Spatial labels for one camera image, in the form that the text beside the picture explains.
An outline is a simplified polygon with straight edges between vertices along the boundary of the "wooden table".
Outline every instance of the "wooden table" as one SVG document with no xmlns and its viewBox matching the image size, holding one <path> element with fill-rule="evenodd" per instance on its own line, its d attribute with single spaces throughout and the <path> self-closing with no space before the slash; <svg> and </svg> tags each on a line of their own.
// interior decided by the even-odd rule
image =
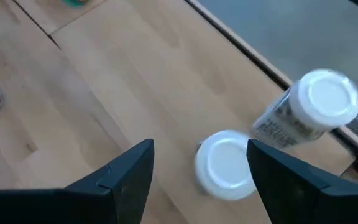
<svg viewBox="0 0 358 224">
<path fill-rule="evenodd" d="M 154 138 L 143 223 L 270 222 L 257 193 L 202 193 L 193 158 L 282 91 L 186 2 L 106 0 L 52 38 L 0 1 L 0 188 L 63 187 Z M 336 175 L 353 161 L 328 134 L 288 153 Z"/>
</svg>

